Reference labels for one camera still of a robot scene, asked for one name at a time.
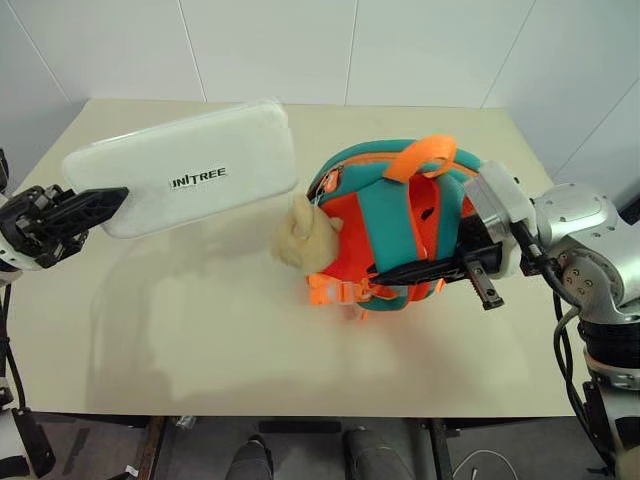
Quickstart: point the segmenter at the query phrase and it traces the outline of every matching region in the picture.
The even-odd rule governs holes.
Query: beige stuffed animal
[[[338,257],[342,225],[342,219],[329,218],[305,195],[296,195],[275,231],[271,254],[305,275],[322,271]]]

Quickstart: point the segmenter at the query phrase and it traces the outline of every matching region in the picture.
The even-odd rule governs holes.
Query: white plastic container
[[[71,153],[62,169],[76,192],[129,188],[103,224],[118,238],[192,222],[297,183],[287,115],[270,100],[102,140]]]

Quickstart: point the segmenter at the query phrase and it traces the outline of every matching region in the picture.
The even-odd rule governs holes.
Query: shoe
[[[260,435],[251,435],[247,440],[247,445],[254,443],[260,445],[264,449],[264,453],[267,456],[267,463],[269,464],[269,470],[271,470],[271,476],[273,477],[273,457],[271,450],[267,448],[267,442],[264,441]]]
[[[346,480],[414,480],[400,456],[366,428],[342,436]]]

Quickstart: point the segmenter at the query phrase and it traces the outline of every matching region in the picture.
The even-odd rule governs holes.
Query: beige tabletop
[[[95,140],[220,105],[93,100],[23,188],[64,185],[62,159]],[[449,133],[529,194],[551,185],[502,110],[286,107],[303,190],[354,143]],[[358,322],[312,307],[269,255],[289,195],[138,240],[94,229],[83,251],[14,286],[12,343],[34,410],[119,414],[500,417],[571,414],[555,365],[551,292],[521,274],[485,312],[467,282]],[[575,350],[581,349],[575,340]],[[576,353],[577,381],[586,377]]]

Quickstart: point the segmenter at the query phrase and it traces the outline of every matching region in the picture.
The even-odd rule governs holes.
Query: robotic arm
[[[414,262],[374,281],[410,285],[440,277],[469,279],[485,309],[503,304],[490,277],[518,265],[542,275],[554,292],[558,326],[554,350],[576,417],[607,467],[635,449],[640,462],[640,240],[605,196],[590,188],[558,185],[529,199],[499,164],[489,162],[465,185],[476,214],[460,224],[454,256]],[[560,299],[571,305],[562,313]],[[573,386],[566,334],[579,318],[591,380],[583,404]]]
[[[7,163],[0,149],[0,192],[7,183]],[[58,185],[31,187],[6,199],[0,195],[0,478],[42,477],[55,464],[49,441],[27,408],[22,382],[7,333],[11,283],[22,270],[49,268],[78,253],[88,230],[107,221],[120,207],[126,188],[75,194]],[[18,408],[6,377],[6,364],[18,393]]]

